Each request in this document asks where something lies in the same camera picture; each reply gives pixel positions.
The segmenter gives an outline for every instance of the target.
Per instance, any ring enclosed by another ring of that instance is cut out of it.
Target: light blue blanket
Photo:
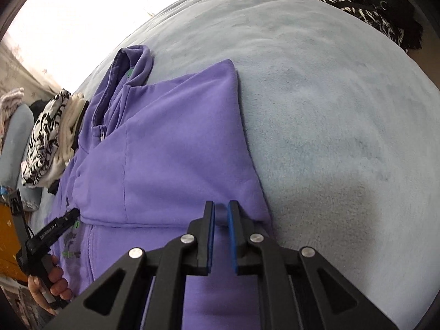
[[[316,0],[181,0],[127,37],[148,83],[231,59],[283,246],[314,246],[401,330],[440,288],[440,94],[397,45]]]

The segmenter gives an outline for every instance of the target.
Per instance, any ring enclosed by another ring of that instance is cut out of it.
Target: yellow wooden panel
[[[26,276],[18,267],[15,255],[20,249],[12,216],[8,206],[0,205],[0,274],[26,281]]]

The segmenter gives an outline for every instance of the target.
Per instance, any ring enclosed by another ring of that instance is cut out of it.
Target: hand
[[[64,271],[60,267],[56,266],[58,262],[58,258],[53,255],[52,263],[55,267],[49,273],[49,280],[54,283],[54,285],[52,285],[50,291],[53,296],[59,295],[61,299],[70,300],[72,299],[73,293],[72,290],[69,289],[69,284],[67,283],[67,280],[62,277]],[[47,312],[51,313],[52,315],[56,315],[55,311],[49,306],[49,303],[41,293],[43,291],[41,287],[41,279],[30,275],[28,278],[28,287],[29,292],[31,293],[36,303]]]

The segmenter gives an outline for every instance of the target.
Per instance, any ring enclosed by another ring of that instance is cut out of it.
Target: zebra print clothing
[[[329,5],[337,5],[339,2],[354,2],[353,0],[320,0],[320,1],[325,2]],[[368,9],[357,8],[357,7],[342,7],[340,9],[364,21],[365,23],[369,24],[371,27],[374,27],[379,32],[383,33],[385,36],[391,39],[391,41],[396,43],[398,46],[400,47],[402,46],[404,31],[399,28],[396,28],[391,22],[387,21],[383,16],[380,15],[379,12],[377,12],[377,9],[375,11],[370,11]]]
[[[47,103],[35,122],[27,158],[21,163],[21,182],[24,186],[35,187],[49,169],[58,149],[59,122],[69,98],[70,93],[62,89]]]

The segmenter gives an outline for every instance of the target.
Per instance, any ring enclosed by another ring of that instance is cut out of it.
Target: metal rivet
[[[310,248],[310,247],[304,247],[301,250],[301,254],[304,257],[311,258],[311,257],[313,257],[315,255],[315,250],[313,248]]]
[[[136,258],[139,258],[140,256],[142,256],[143,253],[144,253],[144,251],[142,251],[142,249],[140,249],[140,248],[131,248],[128,255],[131,258],[136,259]]]
[[[195,237],[193,235],[187,234],[187,235],[183,235],[182,237],[180,237],[180,240],[182,243],[189,244],[189,243],[194,242]]]
[[[265,237],[259,233],[253,233],[252,235],[250,235],[249,239],[251,242],[261,243],[264,241]]]

